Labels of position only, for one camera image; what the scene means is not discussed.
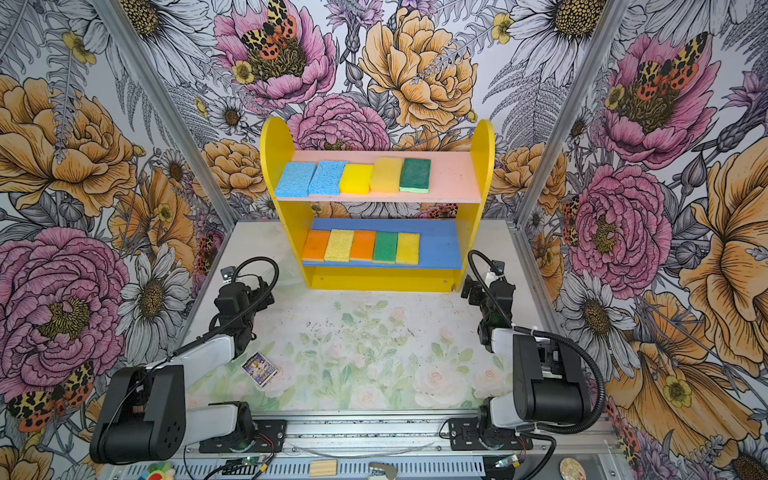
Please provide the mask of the orange sponge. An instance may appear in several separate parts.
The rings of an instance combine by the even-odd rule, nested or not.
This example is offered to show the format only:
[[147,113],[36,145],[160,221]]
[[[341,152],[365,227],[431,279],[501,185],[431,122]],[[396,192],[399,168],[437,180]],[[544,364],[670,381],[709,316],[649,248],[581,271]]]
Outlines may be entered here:
[[327,230],[310,230],[302,249],[301,260],[303,262],[324,262],[330,236],[331,232]]

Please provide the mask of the small yellow sponge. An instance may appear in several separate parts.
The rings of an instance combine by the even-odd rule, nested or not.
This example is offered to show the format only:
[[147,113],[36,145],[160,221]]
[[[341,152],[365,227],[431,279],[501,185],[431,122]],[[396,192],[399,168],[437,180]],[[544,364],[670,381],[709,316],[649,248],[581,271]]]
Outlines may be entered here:
[[398,234],[395,263],[397,265],[416,266],[420,261],[420,235],[400,232]]

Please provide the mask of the textured yellow sponge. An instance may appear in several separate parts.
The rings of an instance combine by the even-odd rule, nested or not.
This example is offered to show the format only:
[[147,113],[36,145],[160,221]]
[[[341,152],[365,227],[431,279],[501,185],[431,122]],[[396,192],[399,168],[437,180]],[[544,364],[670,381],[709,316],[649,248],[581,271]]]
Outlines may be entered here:
[[324,261],[340,263],[349,262],[354,235],[354,230],[333,229],[330,232],[328,244],[324,254]]

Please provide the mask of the yellow sponge green backing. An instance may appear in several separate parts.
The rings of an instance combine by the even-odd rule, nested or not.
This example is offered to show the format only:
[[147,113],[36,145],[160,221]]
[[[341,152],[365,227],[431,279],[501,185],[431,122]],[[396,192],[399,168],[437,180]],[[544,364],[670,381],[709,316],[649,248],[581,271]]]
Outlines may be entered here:
[[398,238],[396,232],[377,232],[372,261],[376,264],[395,264]]

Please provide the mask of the large blue sponge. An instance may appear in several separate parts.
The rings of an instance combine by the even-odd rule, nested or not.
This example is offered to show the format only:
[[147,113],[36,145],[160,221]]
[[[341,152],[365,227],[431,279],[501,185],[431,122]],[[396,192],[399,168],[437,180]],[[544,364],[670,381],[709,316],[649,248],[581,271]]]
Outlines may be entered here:
[[316,170],[311,162],[289,162],[275,189],[277,198],[305,198]]

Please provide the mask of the tan yellow sponge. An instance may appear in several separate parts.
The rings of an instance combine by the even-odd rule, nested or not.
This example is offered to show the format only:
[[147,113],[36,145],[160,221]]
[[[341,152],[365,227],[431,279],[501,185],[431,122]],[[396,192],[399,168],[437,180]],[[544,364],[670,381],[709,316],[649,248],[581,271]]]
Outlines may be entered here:
[[349,259],[356,262],[372,262],[377,233],[370,230],[355,230]]

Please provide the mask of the dark green sponge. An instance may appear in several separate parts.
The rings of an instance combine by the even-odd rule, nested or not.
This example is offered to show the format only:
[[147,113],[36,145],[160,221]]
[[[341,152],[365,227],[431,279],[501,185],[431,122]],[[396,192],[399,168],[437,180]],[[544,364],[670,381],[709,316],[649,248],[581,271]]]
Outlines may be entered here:
[[406,158],[403,161],[399,191],[426,194],[430,190],[431,161],[421,158]]

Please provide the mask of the rounded yellow sponge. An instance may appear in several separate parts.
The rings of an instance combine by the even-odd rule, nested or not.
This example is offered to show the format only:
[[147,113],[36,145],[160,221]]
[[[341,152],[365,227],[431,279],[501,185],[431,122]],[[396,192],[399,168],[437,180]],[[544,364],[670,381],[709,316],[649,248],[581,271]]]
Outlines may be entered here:
[[378,157],[373,164],[370,192],[377,195],[398,193],[402,166],[402,158]]

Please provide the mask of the bright yellow sponge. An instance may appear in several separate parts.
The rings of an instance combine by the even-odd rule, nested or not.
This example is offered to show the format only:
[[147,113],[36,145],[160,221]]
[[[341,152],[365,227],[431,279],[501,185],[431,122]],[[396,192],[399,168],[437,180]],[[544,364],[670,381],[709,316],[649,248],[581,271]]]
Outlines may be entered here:
[[339,185],[344,195],[368,195],[373,175],[373,164],[347,164]]

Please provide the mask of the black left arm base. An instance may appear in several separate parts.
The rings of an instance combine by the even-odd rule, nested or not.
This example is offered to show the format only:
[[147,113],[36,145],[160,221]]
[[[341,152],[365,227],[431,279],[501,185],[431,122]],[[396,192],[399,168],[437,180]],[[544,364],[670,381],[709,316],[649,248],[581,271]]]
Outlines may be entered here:
[[198,451],[203,454],[280,453],[286,439],[287,422],[278,419],[253,420],[241,433],[204,440]]

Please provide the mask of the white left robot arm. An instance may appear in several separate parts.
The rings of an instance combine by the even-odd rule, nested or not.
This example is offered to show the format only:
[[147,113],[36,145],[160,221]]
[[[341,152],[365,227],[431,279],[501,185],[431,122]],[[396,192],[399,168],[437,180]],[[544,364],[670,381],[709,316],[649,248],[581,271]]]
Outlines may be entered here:
[[164,360],[117,371],[95,423],[90,457],[125,465],[167,460],[195,443],[245,447],[256,436],[249,406],[241,401],[191,407],[187,389],[218,367],[242,355],[254,340],[257,312],[273,304],[274,286],[243,282],[222,286],[218,310],[207,333]]

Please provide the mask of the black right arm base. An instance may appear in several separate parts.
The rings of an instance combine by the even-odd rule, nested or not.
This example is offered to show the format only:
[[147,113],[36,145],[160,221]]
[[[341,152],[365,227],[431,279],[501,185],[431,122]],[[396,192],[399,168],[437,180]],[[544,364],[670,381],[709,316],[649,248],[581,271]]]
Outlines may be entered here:
[[518,436],[511,429],[482,426],[477,417],[452,417],[440,429],[452,451],[522,451],[533,447],[533,441]]

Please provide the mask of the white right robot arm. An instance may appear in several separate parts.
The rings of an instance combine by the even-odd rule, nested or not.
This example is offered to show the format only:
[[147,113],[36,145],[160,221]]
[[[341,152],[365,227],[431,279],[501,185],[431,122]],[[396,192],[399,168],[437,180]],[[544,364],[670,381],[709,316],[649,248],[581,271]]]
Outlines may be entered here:
[[582,371],[583,355],[559,335],[513,326],[514,292],[503,277],[490,284],[467,277],[461,290],[480,309],[480,343],[512,366],[512,390],[483,394],[478,408],[478,438],[492,448],[508,441],[525,445],[519,437],[537,430],[581,433],[600,417]]

